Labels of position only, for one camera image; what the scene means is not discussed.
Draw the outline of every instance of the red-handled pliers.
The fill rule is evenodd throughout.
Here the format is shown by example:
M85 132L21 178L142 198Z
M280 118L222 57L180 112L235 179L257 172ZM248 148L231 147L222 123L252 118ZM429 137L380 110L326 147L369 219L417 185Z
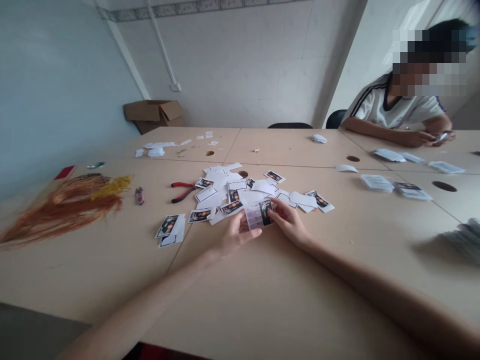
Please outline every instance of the red-handled pliers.
M194 191L195 189L199 189L198 187L195 186L195 184L187 184L185 182L174 182L172 185L171 185L172 188L178 188L178 187L184 187L184 188L189 188L186 193L184 193L183 195L180 195L179 197L176 197L174 198L171 202L173 204L176 204L176 203L179 203L181 202L183 199L185 199L187 197L188 194L190 194L192 191Z

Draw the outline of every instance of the light blue wall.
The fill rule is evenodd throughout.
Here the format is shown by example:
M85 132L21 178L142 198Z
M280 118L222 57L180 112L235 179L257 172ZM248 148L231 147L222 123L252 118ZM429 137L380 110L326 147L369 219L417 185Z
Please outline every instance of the light blue wall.
M141 95L94 7L0 2L1 201L140 136L122 105Z

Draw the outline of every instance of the white pipe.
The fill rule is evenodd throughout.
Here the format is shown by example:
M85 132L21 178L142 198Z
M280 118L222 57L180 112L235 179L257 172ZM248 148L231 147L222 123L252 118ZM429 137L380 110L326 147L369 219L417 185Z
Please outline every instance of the white pipe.
M146 7L148 8L148 13L150 14L151 23L153 24L153 27L155 29L156 39L158 40L158 44L160 45L160 49L161 49L161 53L163 55L163 59L165 60L166 69L168 70L168 74L170 75L170 80L171 80L170 88L173 91L175 91L174 88L178 88L178 90L176 90L176 91L180 91L180 86L177 83L177 80L175 79L175 75L174 75L174 72L172 71L172 66L170 65L170 60L169 60L169 57L167 55L167 51L165 50L164 41L162 40L162 36L160 35L159 27L157 25L157 22L155 21L155 15L154 15L154 12L152 10L152 5L150 4L150 0L145 0L145 3L146 3Z

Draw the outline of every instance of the small metal piece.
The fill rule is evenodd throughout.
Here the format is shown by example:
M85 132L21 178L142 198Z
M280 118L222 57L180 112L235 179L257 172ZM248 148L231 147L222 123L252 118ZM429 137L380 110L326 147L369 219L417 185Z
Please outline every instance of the small metal piece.
M105 165L105 161L100 161L100 162L94 163L93 165L88 165L86 168L87 169L98 169L98 168L101 168L103 165Z

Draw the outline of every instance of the cardboard box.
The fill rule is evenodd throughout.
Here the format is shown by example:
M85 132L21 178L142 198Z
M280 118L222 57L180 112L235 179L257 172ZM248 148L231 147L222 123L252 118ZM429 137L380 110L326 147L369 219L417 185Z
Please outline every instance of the cardboard box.
M184 127L184 110L174 100L142 100L123 105L125 119L133 121L140 134L162 126Z

